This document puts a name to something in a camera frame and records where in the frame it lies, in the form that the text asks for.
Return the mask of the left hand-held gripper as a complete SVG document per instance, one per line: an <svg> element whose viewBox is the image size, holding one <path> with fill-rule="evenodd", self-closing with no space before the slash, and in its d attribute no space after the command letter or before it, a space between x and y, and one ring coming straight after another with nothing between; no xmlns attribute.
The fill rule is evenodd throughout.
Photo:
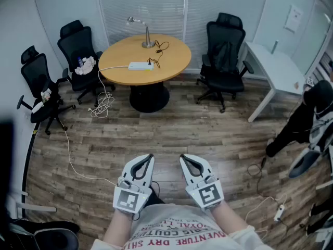
<svg viewBox="0 0 333 250"><path fill-rule="evenodd" d="M114 188L114 209L127 214L140 213L152 194L149 186L154 165L153 154L138 156L125 164Z"/></svg>

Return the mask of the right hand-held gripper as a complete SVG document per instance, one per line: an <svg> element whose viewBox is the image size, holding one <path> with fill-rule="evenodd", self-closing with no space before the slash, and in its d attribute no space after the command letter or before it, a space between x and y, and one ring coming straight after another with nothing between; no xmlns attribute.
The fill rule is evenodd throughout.
<svg viewBox="0 0 333 250"><path fill-rule="evenodd" d="M216 207L224 200L220 181L214 176L207 176L212 173L207 160L196 155L181 154L180 164L188 185L185 190L202 211Z"/></svg>

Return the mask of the silver desk lamp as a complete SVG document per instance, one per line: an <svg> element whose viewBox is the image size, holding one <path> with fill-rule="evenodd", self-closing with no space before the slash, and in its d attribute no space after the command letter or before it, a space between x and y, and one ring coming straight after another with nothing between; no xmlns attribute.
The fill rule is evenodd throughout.
<svg viewBox="0 0 333 250"><path fill-rule="evenodd" d="M150 33L149 33L149 27L147 26L147 24L141 20L135 19L134 17L130 16L127 19L128 23L134 23L134 22L138 22L141 23L142 25L145 26L146 29L146 38L145 41L142 42L142 47L143 48L153 48L155 46L155 42L150 40Z"/></svg>

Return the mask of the person's right forearm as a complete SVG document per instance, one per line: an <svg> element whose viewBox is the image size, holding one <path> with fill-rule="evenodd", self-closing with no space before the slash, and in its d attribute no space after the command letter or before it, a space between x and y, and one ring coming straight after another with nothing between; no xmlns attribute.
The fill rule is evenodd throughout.
<svg viewBox="0 0 333 250"><path fill-rule="evenodd" d="M217 225L227 234L239 232L248 227L247 223L229 207L226 201L211 208L210 212Z"/></svg>

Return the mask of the person's left forearm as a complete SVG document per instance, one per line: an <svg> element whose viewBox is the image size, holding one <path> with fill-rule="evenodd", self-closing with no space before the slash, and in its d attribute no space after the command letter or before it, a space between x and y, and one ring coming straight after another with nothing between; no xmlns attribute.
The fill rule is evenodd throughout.
<svg viewBox="0 0 333 250"><path fill-rule="evenodd" d="M133 220L133 215L116 209L103 241L114 246L124 246L131 237Z"/></svg>

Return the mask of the person's black trouser leg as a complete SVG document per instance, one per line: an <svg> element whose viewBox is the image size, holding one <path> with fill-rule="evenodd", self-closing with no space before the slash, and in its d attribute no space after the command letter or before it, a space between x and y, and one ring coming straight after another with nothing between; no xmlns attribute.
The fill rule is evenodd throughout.
<svg viewBox="0 0 333 250"><path fill-rule="evenodd" d="M153 183L155 183L158 186L158 192L156 193L155 189L150 186L150 189L152 190L152 194L149 197L149 201L151 205L155 205L155 204L164 204L164 201L159 197L160 194L160 185L158 182L153 181Z"/></svg>

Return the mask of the person's white printed shirt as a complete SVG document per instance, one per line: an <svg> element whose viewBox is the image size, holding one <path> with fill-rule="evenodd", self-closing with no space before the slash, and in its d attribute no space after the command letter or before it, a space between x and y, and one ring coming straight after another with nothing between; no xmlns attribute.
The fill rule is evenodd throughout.
<svg viewBox="0 0 333 250"><path fill-rule="evenodd" d="M227 234L211 212L192 206L155 204L133 220L131 237L124 246L96 239L91 250L273 250L251 225Z"/></svg>

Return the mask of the small white power strip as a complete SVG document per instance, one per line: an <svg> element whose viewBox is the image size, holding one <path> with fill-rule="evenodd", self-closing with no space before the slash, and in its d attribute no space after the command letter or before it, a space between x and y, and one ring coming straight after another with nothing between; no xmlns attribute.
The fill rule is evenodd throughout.
<svg viewBox="0 0 333 250"><path fill-rule="evenodd" d="M274 221L276 221L276 222L280 221L281 216L282 216L284 210L285 210L285 206L284 205L280 205L279 208L278 208L278 210L277 210L277 212L276 212L276 214L275 214L275 216L274 216Z"/></svg>

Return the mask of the black padded chair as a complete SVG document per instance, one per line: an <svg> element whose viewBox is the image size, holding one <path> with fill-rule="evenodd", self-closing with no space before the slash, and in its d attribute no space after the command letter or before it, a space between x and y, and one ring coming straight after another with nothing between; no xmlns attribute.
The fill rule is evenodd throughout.
<svg viewBox="0 0 333 250"><path fill-rule="evenodd" d="M79 250L79 230L69 221L10 219L0 226L0 250Z"/></svg>

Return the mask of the crumpled pale pink cloth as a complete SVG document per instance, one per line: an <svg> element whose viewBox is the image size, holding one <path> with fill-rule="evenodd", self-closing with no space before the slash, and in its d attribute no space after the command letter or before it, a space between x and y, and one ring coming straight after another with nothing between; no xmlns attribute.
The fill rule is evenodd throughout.
<svg viewBox="0 0 333 250"><path fill-rule="evenodd" d="M94 59L93 56L90 56L89 58L84 57L82 58L82 60L84 63L83 67L78 66L77 68L75 68L74 72L78 75L89 74L96 66L96 60Z"/></svg>

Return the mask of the small flower bunch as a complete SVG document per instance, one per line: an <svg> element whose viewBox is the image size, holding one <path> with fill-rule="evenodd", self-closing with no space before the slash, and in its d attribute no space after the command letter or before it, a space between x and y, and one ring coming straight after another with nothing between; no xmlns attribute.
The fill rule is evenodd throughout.
<svg viewBox="0 0 333 250"><path fill-rule="evenodd" d="M45 91L41 92L41 98L42 98L43 104L45 104L50 99L51 94L52 94L52 91L49 88L47 88Z"/></svg>

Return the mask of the black mesh office chair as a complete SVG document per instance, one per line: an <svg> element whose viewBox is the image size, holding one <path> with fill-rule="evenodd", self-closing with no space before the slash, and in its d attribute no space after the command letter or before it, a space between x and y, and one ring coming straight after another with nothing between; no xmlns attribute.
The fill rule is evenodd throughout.
<svg viewBox="0 0 333 250"><path fill-rule="evenodd" d="M58 79L53 82L50 78L47 59L44 53L39 53L35 46L30 46L21 55L21 74L27 82L30 91L35 98L33 106L23 101L23 96L20 97L17 109L24 106L30 110L30 120L32 123L41 123L44 120L48 120L48 124L45 128L45 133L50 135L50 126L54 120L56 120L64 131L67 131L67 127L61 122L59 114L68 110L76 109L75 105L69 105L67 107L60 107L63 105L63 99L59 95L59 83L66 82L64 78ZM52 91L50 99L43 104L41 98L41 92L49 88Z"/></svg>
<svg viewBox="0 0 333 250"><path fill-rule="evenodd" d="M80 75L75 72L80 59L93 57L95 61L99 61L102 55L102 52L94 51L91 28L75 20L60 29L57 45L68 63L68 68L63 70L62 77L71 83L75 92L82 92L77 98L78 103L81 104L82 97L89 92L97 98L96 89L101 86L100 81L103 79L98 75L98 65L94 65L92 71L87 74Z"/></svg>
<svg viewBox="0 0 333 250"><path fill-rule="evenodd" d="M235 99L237 93L244 91L243 75L246 72L253 74L254 69L246 60L242 62L242 70L237 68L239 50L246 36L239 17L220 12L216 21L207 23L206 29L208 51L202 55L200 78L196 80L196 85L203 83L208 90L197 98L196 103L216 94L222 105L220 112L224 113L222 93L229 93Z"/></svg>

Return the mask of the white rectangular table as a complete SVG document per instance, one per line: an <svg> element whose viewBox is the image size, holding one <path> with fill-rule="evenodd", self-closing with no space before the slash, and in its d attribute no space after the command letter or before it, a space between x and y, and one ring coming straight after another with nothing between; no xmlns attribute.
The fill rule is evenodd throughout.
<svg viewBox="0 0 333 250"><path fill-rule="evenodd" d="M248 122L252 123L277 92L301 95L305 78L292 59L282 52L275 51L275 53L271 54L260 44L245 42L244 52L240 61L242 62L248 54L250 54L258 64L271 88L248 118ZM298 89L293 86L296 82L299 83Z"/></svg>

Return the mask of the white paper notice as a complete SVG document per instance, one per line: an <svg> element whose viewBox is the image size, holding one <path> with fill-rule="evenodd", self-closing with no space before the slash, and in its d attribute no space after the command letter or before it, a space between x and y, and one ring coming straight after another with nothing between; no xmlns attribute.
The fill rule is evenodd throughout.
<svg viewBox="0 0 333 250"><path fill-rule="evenodd" d="M295 5L290 5L290 11L287 16L284 28L290 32L296 33L301 23L303 11Z"/></svg>

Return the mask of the black table pedestal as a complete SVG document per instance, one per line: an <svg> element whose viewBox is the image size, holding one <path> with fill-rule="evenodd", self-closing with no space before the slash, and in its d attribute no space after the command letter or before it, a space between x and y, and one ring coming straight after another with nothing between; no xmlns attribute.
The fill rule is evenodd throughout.
<svg viewBox="0 0 333 250"><path fill-rule="evenodd" d="M130 86L130 104L139 112L154 113L163 109L169 102L169 91L163 82Z"/></svg>

